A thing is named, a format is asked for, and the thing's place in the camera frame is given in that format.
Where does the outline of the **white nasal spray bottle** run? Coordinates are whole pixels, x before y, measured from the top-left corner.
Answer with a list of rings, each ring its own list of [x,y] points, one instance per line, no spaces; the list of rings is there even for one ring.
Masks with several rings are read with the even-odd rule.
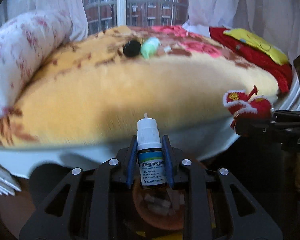
[[[141,186],[152,189],[166,184],[165,163],[157,121],[144,117],[137,122],[137,154]]]

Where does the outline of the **light green bottle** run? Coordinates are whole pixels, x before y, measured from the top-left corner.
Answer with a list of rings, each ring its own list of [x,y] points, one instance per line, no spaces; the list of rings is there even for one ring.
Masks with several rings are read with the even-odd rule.
[[[150,37],[141,46],[140,53],[145,59],[149,59],[159,49],[161,43],[157,37]]]

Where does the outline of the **orange trash bin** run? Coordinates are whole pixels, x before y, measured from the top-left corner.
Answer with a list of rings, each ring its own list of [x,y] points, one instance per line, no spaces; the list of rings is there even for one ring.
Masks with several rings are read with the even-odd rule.
[[[132,188],[133,203],[139,216],[149,225],[167,231],[184,228],[185,192],[167,185],[156,189],[143,189],[140,180]]]

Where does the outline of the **red blanket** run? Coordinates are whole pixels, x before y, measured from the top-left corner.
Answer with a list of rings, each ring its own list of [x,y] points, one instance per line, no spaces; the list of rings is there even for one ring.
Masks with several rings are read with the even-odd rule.
[[[279,90],[282,94],[288,93],[293,81],[292,66],[290,63],[279,65],[275,63],[270,56],[253,48],[235,38],[225,35],[226,31],[223,27],[210,27],[210,37],[220,44],[228,47],[237,55],[245,58],[247,61],[259,66],[260,68],[270,72],[277,80]]]

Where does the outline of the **yellow cartoon cushion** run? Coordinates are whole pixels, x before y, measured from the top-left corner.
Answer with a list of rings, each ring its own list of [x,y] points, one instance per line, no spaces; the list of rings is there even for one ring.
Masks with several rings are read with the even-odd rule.
[[[255,49],[267,54],[275,63],[284,65],[289,62],[288,56],[275,45],[267,42],[265,39],[254,33],[242,28],[235,28],[223,31],[224,35],[228,35],[238,41],[245,43]]]

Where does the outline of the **silver striped bed sheet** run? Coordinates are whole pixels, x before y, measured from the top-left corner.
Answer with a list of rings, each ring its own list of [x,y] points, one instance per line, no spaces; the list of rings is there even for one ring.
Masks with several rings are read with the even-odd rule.
[[[10,172],[0,166],[0,195],[15,196],[15,191],[21,192],[20,184]]]

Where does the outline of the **right sheer curtain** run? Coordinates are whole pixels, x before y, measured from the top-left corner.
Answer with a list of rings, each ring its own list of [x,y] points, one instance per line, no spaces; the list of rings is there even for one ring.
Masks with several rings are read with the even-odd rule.
[[[189,0],[183,28],[208,35],[209,27],[243,28],[300,55],[300,0]]]

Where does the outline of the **yellow floral plush blanket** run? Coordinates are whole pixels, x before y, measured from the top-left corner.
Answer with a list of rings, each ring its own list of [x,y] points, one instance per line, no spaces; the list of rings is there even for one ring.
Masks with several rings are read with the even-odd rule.
[[[126,57],[130,40],[160,47],[149,59]],[[164,48],[170,46],[169,53]],[[118,141],[146,113],[160,130],[175,130],[229,112],[223,95],[252,91],[275,98],[275,77],[211,38],[181,27],[117,27],[67,44],[39,68],[9,114],[0,147],[38,148]]]

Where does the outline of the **small white tube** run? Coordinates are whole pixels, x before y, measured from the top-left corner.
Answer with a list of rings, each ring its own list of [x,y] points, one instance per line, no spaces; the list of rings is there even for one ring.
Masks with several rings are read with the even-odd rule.
[[[169,53],[171,50],[172,50],[172,48],[170,46],[167,46],[164,48],[165,53]]]

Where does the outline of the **pink floral pillow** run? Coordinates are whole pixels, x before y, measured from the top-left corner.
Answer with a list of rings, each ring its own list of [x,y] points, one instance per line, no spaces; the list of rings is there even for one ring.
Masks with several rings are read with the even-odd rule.
[[[0,28],[0,117],[71,31],[71,18],[59,10],[26,12]]]

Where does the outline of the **white window frame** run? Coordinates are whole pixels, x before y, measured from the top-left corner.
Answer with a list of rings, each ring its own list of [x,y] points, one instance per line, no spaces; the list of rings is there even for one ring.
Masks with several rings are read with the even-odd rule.
[[[116,23],[117,26],[126,25],[127,0],[116,0]]]

